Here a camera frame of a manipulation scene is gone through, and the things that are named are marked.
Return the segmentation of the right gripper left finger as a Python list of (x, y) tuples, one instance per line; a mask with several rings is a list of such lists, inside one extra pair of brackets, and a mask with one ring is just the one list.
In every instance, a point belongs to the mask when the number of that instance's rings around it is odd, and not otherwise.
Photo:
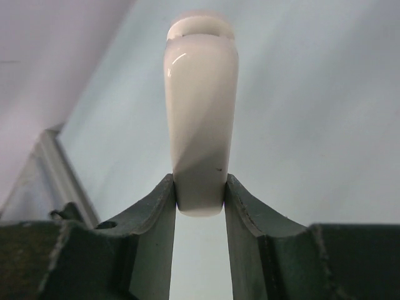
[(176, 219), (173, 177), (97, 225), (1, 223), (2, 299), (168, 299)]

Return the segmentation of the white stapler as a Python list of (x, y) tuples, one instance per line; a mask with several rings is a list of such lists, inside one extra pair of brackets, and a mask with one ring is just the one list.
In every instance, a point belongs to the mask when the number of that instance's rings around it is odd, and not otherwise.
[(177, 206), (191, 217), (221, 212), (233, 135), (239, 56), (234, 30), (212, 11), (172, 22), (163, 59)]

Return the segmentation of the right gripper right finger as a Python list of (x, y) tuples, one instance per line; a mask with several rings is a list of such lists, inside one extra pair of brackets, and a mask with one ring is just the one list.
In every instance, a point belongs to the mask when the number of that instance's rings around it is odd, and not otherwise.
[(300, 225), (227, 177), (234, 299), (398, 299), (397, 224)]

